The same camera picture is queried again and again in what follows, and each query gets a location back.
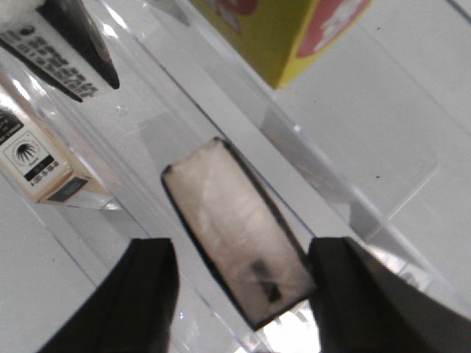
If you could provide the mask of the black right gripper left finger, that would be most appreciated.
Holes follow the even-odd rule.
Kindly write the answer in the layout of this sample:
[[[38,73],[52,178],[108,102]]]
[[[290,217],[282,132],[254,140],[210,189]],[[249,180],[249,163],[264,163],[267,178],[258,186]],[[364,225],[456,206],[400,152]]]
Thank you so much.
[[[178,296],[168,238],[133,239],[88,300],[41,352],[167,352]]]

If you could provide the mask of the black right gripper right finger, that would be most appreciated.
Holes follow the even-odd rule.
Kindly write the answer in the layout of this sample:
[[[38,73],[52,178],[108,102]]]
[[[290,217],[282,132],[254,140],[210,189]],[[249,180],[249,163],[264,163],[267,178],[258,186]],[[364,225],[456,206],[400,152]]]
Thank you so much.
[[[315,238],[310,305],[322,352],[469,352],[470,320],[413,288],[352,238]]]

